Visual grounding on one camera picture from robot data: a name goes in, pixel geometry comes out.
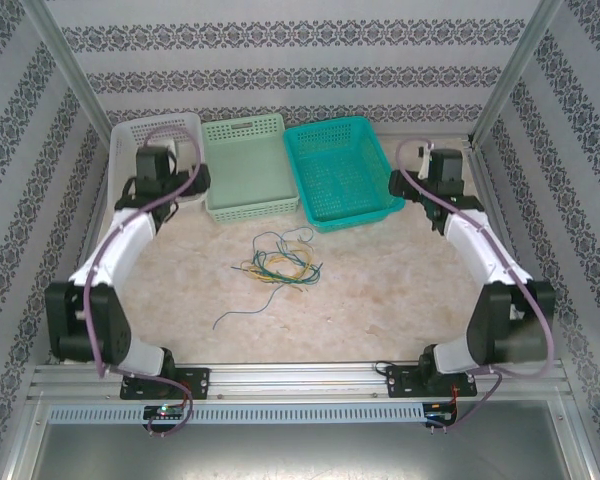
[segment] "striped wallpaper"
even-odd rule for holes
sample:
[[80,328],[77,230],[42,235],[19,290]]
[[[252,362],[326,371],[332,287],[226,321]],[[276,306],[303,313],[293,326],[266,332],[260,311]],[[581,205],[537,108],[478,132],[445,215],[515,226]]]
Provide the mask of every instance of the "striped wallpaper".
[[75,268],[106,162],[21,5],[0,0],[0,453],[49,351],[43,290]]
[[556,289],[600,465],[600,0],[563,2],[482,150],[516,256]]
[[191,110],[361,114],[469,133],[538,0],[53,0],[112,123]]

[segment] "beige floor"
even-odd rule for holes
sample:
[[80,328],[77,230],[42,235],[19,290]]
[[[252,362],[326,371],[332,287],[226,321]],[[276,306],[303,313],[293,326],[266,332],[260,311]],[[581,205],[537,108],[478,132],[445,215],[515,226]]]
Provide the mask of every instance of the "beige floor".
[[[392,161],[397,140],[381,143]],[[436,145],[461,148],[459,140]],[[404,152],[412,169],[416,150]],[[464,170],[465,193],[475,193]],[[465,330],[479,287],[454,248],[431,232],[422,207],[408,203],[382,222],[316,234],[319,284],[302,293],[285,287],[263,313],[229,315],[213,331],[224,312],[257,310],[275,288],[230,269],[250,258],[252,238],[303,225],[302,208],[231,225],[181,209],[120,292],[134,333],[170,348],[177,362],[252,363],[417,359],[426,345]]]

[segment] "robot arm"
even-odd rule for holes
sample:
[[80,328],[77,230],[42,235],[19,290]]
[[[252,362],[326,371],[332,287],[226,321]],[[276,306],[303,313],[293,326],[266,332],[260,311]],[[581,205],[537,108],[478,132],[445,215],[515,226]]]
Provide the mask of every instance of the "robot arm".
[[[545,335],[510,271],[522,280],[549,322],[555,304],[553,288],[546,281],[534,281],[511,258],[493,234],[478,199],[463,194],[462,153],[448,149],[423,150],[423,168],[419,173],[407,172],[413,182],[408,182],[402,172],[396,170],[391,174],[389,192],[422,204],[432,222],[432,230],[437,230],[458,250],[473,278],[482,285],[482,291],[466,333],[451,342],[425,349],[419,362],[420,383],[433,384],[441,376],[471,371],[482,365],[545,359]],[[464,216],[477,221],[481,228],[477,229],[462,215],[441,208],[411,183],[451,203]],[[491,235],[501,257],[494,252],[482,230]]]
[[[138,211],[179,187],[184,188],[189,173],[172,172],[169,159],[170,153],[164,147],[143,147],[138,150],[137,176],[130,178],[125,185],[104,238],[107,239],[115,230],[122,230],[107,246],[91,282],[90,293],[92,320],[103,362],[125,372],[164,378],[174,375],[175,363],[171,352],[148,345],[133,335],[117,292],[140,252],[173,216],[174,206],[177,210],[177,204],[172,201],[151,212]],[[130,194],[134,183],[135,192]],[[209,185],[207,166],[200,165],[198,176],[183,196],[203,193]],[[94,259],[104,243],[105,240],[84,265],[71,275],[68,282],[54,282],[45,291],[51,350],[61,360],[94,360],[85,322],[83,292]]]

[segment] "light green basket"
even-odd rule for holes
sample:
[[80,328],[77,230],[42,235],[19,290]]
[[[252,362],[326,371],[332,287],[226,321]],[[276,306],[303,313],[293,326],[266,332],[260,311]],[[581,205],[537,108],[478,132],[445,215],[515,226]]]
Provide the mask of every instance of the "light green basket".
[[295,212],[298,190],[278,113],[202,125],[211,175],[206,208],[216,222]]

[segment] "plastic basket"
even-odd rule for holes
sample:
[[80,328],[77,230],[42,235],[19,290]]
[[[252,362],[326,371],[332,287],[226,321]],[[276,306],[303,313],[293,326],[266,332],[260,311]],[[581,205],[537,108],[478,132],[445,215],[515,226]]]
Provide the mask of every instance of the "plastic basket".
[[220,223],[295,212],[293,181],[280,114],[202,126],[211,188],[207,212]]
[[366,118],[290,128],[284,141],[307,218],[318,231],[377,222],[404,207],[389,194],[391,168]]
[[[111,149],[109,151],[109,176],[107,185],[107,207],[113,211],[116,201],[120,198],[122,188],[129,177],[136,174],[136,151],[144,144],[147,135],[158,127],[177,125],[186,128],[200,147],[200,154],[205,163],[204,143],[200,117],[195,113],[174,113],[156,115],[155,117],[138,118],[122,122],[111,131]],[[161,131],[151,137],[151,141],[174,139],[178,144],[178,170],[189,168],[198,162],[191,140],[182,132]],[[179,199],[180,206],[187,202],[195,203],[198,195]]]

